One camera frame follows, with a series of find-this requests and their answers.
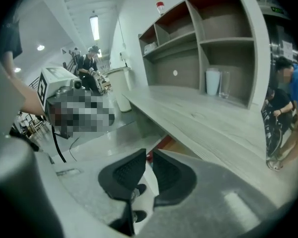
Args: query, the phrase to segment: plastic bottle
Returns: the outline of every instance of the plastic bottle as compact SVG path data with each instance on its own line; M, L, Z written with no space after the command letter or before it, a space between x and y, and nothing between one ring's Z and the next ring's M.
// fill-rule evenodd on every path
M160 17L164 14L164 3L161 0L157 0L157 9L160 14Z

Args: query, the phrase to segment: person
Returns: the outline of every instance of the person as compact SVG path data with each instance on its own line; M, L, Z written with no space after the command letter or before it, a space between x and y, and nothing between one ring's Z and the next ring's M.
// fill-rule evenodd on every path
M97 53L99 53L99 48L97 46L89 48L88 53L78 59L77 68L83 87L85 87L86 90L92 90L93 94L100 96L94 78L94 75L98 72L96 61L93 57Z
M278 78L284 83L288 83L291 90L291 98L294 101L297 116L298 116L298 64L292 63L285 57L276 59L276 71ZM283 154L289 150L289 154L281 160ZM277 160L268 160L267 165L270 169L279 171L284 165L288 164L298 156L298 119L295 123L295 129L292 131L286 143L279 150Z
M75 54L75 56L77 57L77 59L80 58L80 51L78 50L78 48L75 48L75 49L74 49L74 54Z
M19 112L17 121L20 124L21 129L24 130L25 132L27 132L28 131L29 122L27 121L27 119L23 119L22 112Z
M74 58L74 52L72 50L69 50L69 54Z
M35 116L39 121L44 122L46 121L45 116L43 116L43 118L41 116Z
M25 98L21 111L43 116L44 111L36 91L18 79L14 72L13 59L22 53L17 6L11 10L0 29L0 61L9 81Z
M290 101L286 92L282 89L267 89L265 103L269 103L273 109L273 115L277 117L278 122L282 125L282 133L283 135L289 129L293 120L293 104Z

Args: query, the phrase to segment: white cup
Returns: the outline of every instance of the white cup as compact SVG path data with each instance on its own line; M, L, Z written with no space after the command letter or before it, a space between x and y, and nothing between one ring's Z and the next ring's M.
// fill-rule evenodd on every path
M221 73L216 68L208 68L206 71L207 77L207 94L214 96L218 92Z

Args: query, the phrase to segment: paper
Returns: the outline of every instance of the paper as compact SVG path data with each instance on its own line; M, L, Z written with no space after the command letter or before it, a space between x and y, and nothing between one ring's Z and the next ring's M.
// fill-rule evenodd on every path
M290 42L283 41L283 47L284 47L284 57L286 57L289 60L293 60L293 44Z

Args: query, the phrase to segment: fluorescent light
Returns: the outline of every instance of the fluorescent light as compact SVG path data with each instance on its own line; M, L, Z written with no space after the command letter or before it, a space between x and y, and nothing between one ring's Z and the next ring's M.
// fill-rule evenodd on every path
M38 46L38 51L42 51L42 50L44 50L44 48L45 48L45 47L44 47L43 45L39 45L39 46Z
M98 17L94 16L89 18L91 31L93 32L94 40L99 40L99 32L98 32Z

